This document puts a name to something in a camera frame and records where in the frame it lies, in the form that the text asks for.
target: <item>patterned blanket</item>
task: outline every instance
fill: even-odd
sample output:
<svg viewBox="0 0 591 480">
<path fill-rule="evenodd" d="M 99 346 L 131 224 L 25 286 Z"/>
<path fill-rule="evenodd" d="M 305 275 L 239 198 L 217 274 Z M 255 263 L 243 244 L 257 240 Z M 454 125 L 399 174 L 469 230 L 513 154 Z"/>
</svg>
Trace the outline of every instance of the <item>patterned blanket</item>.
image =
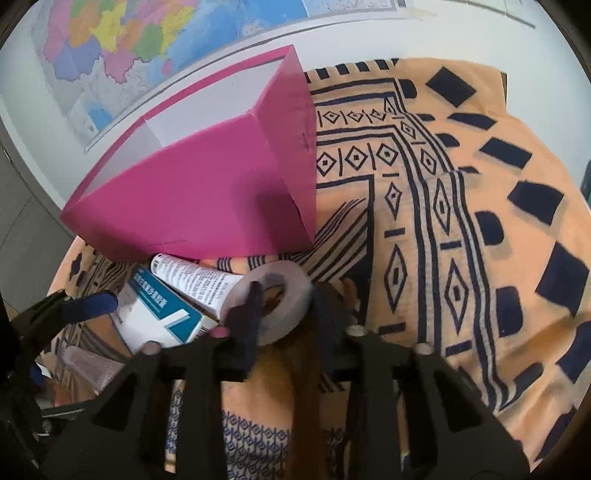
<svg viewBox="0 0 591 480">
<path fill-rule="evenodd" d="M 558 158 L 505 108 L 500 72 L 459 61 L 371 60 L 307 73 L 317 109 L 314 250 L 281 255 L 330 281 L 389 342 L 432 344 L 481 393 L 535 466 L 591 383 L 591 216 Z M 201 260 L 244 273 L 277 257 Z M 78 239 L 54 288 L 118 291 L 131 265 Z M 54 348 L 128 355 L 101 318 Z M 59 363 L 74 400 L 90 396 Z M 343 463 L 348 388 L 322 378 L 331 472 Z M 174 469 L 176 387 L 167 442 Z M 293 396 L 280 352 L 261 349 L 223 386 L 230 478 L 281 478 Z"/>
</svg>

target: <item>map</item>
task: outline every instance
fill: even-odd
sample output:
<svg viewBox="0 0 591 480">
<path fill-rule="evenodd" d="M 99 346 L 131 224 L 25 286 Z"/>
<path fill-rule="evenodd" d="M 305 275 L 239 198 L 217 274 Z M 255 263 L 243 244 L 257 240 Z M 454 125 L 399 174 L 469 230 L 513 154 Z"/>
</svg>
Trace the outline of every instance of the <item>map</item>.
<svg viewBox="0 0 591 480">
<path fill-rule="evenodd" d="M 172 75 L 261 31 L 396 0 L 42 0 L 32 37 L 85 146 Z"/>
</svg>

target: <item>white tube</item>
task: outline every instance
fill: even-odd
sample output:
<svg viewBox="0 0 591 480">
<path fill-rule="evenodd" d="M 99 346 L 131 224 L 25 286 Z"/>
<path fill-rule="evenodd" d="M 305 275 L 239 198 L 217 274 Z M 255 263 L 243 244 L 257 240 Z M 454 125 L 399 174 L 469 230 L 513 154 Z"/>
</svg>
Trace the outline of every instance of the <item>white tube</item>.
<svg viewBox="0 0 591 480">
<path fill-rule="evenodd" d="M 61 361 L 86 380 L 99 394 L 125 364 L 70 345 L 59 352 Z"/>
<path fill-rule="evenodd" d="M 156 255 L 150 262 L 150 270 L 160 280 L 218 319 L 224 300 L 242 278 L 242 275 L 202 267 L 166 254 Z"/>
</svg>

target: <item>black diamond pattern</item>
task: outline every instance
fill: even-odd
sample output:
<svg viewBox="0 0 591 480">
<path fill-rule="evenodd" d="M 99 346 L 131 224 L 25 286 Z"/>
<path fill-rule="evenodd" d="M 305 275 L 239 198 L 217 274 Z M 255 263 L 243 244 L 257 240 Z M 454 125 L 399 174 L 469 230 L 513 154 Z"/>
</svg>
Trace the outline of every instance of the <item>black diamond pattern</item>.
<svg viewBox="0 0 591 480">
<path fill-rule="evenodd" d="M 431 175 L 435 175 L 437 171 L 437 161 L 423 148 L 421 149 L 421 164 Z"/>
<path fill-rule="evenodd" d="M 375 108 L 371 110 L 371 113 L 369 115 L 373 116 L 374 118 L 377 118 L 378 120 L 381 120 L 382 122 L 384 121 L 384 118 L 386 118 L 385 113 L 378 112 Z"/>
<path fill-rule="evenodd" d="M 345 161 L 355 170 L 359 170 L 367 158 L 368 155 L 362 152 L 360 149 L 357 147 L 351 147 L 351 150 L 349 150 L 349 153 L 347 153 L 347 156 L 345 157 Z"/>
<path fill-rule="evenodd" d="M 336 160 L 328 155 L 328 153 L 324 152 L 320 158 L 316 160 L 316 169 L 323 177 L 326 177 L 326 174 L 330 172 L 330 169 L 334 167 L 335 164 Z"/>
<path fill-rule="evenodd" d="M 433 210 L 435 210 L 435 216 L 439 220 L 441 228 L 449 235 L 451 208 L 441 179 L 437 179 L 437 188 L 435 190 L 435 197 L 433 198 Z"/>
<path fill-rule="evenodd" d="M 426 85 L 456 108 L 476 93 L 473 87 L 445 67 L 442 67 Z"/>
<path fill-rule="evenodd" d="M 361 121 L 361 119 L 363 118 L 363 114 L 357 113 L 357 112 L 349 112 L 349 113 L 347 113 L 347 116 L 351 120 L 355 120 L 357 123 L 359 123 Z"/>
<path fill-rule="evenodd" d="M 398 152 L 385 144 L 381 144 L 378 148 L 376 156 L 388 167 L 391 167 L 394 161 L 398 158 Z"/>
<path fill-rule="evenodd" d="M 393 113 L 394 115 L 397 114 L 396 109 L 392 105 L 392 102 L 387 98 L 384 99 L 384 112 Z"/>
<path fill-rule="evenodd" d="M 414 128 L 411 127 L 410 125 L 408 125 L 404 122 L 400 122 L 400 130 L 402 130 L 404 133 L 406 133 L 413 140 L 417 139 L 417 134 L 415 133 Z"/>
<path fill-rule="evenodd" d="M 386 287 L 386 294 L 392 313 L 396 311 L 406 279 L 407 269 L 404 257 L 398 245 L 394 245 L 394 250 L 392 251 L 392 256 L 390 257 L 390 262 L 384 275 L 384 286 Z"/>
<path fill-rule="evenodd" d="M 449 267 L 449 273 L 447 274 L 444 296 L 452 312 L 456 333 L 460 333 L 464 315 L 466 314 L 466 306 L 468 305 L 468 286 L 462 278 L 462 274 L 453 258 Z"/>
<path fill-rule="evenodd" d="M 392 216 L 394 220 L 397 219 L 398 216 L 398 207 L 400 207 L 400 198 L 402 197 L 402 192 L 396 188 L 394 183 L 390 183 L 390 187 L 388 188 L 388 192 L 384 197 L 386 199 L 386 203 L 390 207 L 390 211 L 392 212 Z"/>
<path fill-rule="evenodd" d="M 326 118 L 331 124 L 335 124 L 337 122 L 337 120 L 340 118 L 340 115 L 338 113 L 334 113 L 334 112 L 326 112 L 324 115 L 322 115 L 324 118 Z"/>
</svg>

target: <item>magenta box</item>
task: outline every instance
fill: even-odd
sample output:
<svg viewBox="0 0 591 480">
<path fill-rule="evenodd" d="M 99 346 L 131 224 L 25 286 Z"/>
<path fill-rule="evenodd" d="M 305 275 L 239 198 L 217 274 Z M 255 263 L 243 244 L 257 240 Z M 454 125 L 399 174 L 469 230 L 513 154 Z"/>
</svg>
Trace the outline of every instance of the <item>magenta box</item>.
<svg viewBox="0 0 591 480">
<path fill-rule="evenodd" d="M 61 213 L 114 261 L 309 249 L 316 118 L 293 46 L 196 82 L 142 116 Z"/>
</svg>

